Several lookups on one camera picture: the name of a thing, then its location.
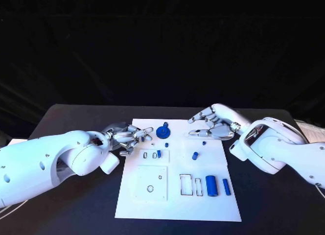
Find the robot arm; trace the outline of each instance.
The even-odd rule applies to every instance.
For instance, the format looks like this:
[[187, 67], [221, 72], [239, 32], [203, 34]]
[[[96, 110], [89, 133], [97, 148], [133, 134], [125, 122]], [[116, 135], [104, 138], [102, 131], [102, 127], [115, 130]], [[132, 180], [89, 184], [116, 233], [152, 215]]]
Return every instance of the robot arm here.
[[210, 130], [192, 130], [191, 135], [229, 140], [237, 133], [230, 152], [240, 160], [249, 159], [270, 174], [289, 164], [309, 183], [325, 188], [325, 142], [309, 143], [302, 133], [272, 117], [252, 123], [223, 104], [204, 109], [190, 123], [203, 118]]
[[120, 146], [129, 156], [139, 138], [154, 128], [141, 130], [126, 123], [104, 131], [71, 131], [14, 144], [0, 149], [0, 208], [34, 198], [57, 187], [73, 175], [87, 175], [97, 167], [110, 174], [119, 158], [110, 153]]

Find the white paper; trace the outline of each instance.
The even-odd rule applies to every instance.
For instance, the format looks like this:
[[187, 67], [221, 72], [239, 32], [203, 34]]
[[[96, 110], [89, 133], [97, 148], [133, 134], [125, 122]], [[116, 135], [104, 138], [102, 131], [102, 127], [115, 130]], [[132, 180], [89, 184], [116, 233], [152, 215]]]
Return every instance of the white paper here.
[[[165, 121], [171, 129], [171, 136], [162, 140], [155, 132]], [[188, 136], [191, 130], [208, 129], [205, 122], [197, 121], [188, 124], [187, 120], [135, 119], [133, 125], [141, 129], [154, 127], [154, 140], [141, 142], [132, 155], [126, 158], [116, 218], [240, 222], [242, 217], [221, 141]], [[142, 149], [169, 150], [169, 162], [159, 162], [159, 159], [146, 161], [148, 159], [142, 156], [143, 152], [141, 154]], [[192, 160], [194, 152], [198, 152], [197, 160]], [[138, 180], [142, 175], [138, 169], [142, 165], [166, 166], [166, 201], [136, 200]], [[181, 174], [192, 176], [192, 196], [181, 195]], [[220, 193], [217, 197], [207, 195], [205, 177], [208, 175], [217, 177]], [[201, 179], [203, 196], [197, 196], [195, 178]], [[229, 180], [231, 196], [226, 194], [223, 179]]]

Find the black curtain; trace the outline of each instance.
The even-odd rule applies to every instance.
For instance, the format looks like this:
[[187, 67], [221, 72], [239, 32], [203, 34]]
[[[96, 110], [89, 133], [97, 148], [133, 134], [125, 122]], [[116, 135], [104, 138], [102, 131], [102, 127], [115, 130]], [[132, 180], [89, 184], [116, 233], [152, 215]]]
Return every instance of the black curtain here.
[[0, 3], [0, 129], [55, 103], [286, 108], [325, 127], [325, 17], [188, 1]]

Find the blue object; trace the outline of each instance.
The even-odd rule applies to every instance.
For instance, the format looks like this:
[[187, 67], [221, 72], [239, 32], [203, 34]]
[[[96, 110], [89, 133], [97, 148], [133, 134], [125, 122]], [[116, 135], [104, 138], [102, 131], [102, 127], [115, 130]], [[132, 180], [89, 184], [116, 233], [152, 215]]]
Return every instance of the blue object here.
[[217, 181], [216, 181], [216, 176], [213, 175], [207, 176], [207, 195], [210, 197], [218, 196]]
[[226, 187], [227, 196], [230, 196], [230, 195], [231, 195], [231, 191], [230, 191], [230, 187], [229, 187], [229, 180], [227, 180], [227, 179], [223, 179], [223, 182], [224, 182], [224, 187]]
[[158, 137], [159, 137], [161, 139], [166, 139], [166, 138], [169, 137], [169, 135], [171, 135], [171, 130], [169, 130], [169, 128], [168, 128], [168, 123], [166, 123], [166, 122], [164, 123], [164, 126], [161, 126], [161, 127], [158, 128], [156, 133], [158, 133]]
[[197, 160], [197, 158], [198, 158], [198, 153], [195, 152], [192, 155], [192, 159]]

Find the black table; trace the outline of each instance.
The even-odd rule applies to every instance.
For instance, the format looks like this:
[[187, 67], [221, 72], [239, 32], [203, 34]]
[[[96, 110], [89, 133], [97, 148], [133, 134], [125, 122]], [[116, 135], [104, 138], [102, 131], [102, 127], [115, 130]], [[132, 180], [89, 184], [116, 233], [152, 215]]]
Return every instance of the black table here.
[[[203, 108], [55, 105], [31, 139], [71, 130], [100, 131], [133, 118], [190, 119]], [[252, 120], [275, 117], [298, 127], [285, 110], [242, 109]], [[229, 151], [229, 170], [243, 222], [116, 219], [125, 158], [110, 175], [99, 168], [73, 176], [0, 221], [0, 234], [325, 234], [325, 200], [315, 186], [286, 166], [265, 173]]]

